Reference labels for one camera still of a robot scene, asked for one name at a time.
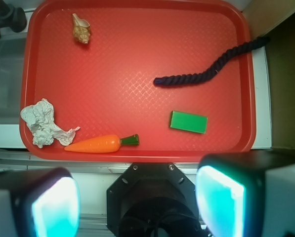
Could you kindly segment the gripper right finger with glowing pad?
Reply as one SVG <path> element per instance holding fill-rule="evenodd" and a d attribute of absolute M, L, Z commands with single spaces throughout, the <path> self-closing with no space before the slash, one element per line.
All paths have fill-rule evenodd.
<path fill-rule="evenodd" d="M 206 155 L 195 195 L 214 237 L 295 237 L 295 151 Z"/>

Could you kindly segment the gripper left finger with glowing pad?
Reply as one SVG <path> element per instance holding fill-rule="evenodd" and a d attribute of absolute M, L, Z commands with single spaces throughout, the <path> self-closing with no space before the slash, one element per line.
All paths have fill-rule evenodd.
<path fill-rule="evenodd" d="M 0 237 L 75 237 L 80 214 L 67 169 L 0 171 Z"/>

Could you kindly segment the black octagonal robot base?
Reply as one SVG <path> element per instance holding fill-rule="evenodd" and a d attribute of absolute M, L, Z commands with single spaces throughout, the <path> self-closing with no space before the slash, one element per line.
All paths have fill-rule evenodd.
<path fill-rule="evenodd" d="M 195 185 L 172 163 L 133 163 L 106 191 L 117 237 L 206 237 Z"/>

